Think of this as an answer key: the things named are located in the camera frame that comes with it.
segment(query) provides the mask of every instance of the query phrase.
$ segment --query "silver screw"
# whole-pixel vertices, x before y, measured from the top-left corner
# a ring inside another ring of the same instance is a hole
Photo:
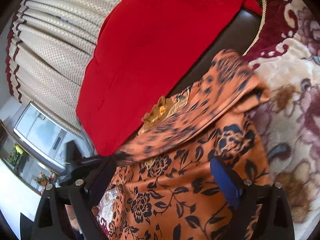
[[[281,185],[280,182],[276,182],[276,183],[275,183],[275,186],[276,186],[277,188],[282,188],[282,185]]]
[[[76,186],[81,186],[84,183],[83,179],[77,179],[76,180]]]
[[[246,184],[247,186],[250,186],[252,184],[252,181],[249,179],[244,179],[243,183]]]
[[[47,186],[45,186],[45,189],[46,190],[50,190],[50,189],[52,189],[53,188],[53,185],[52,184],[48,184]]]

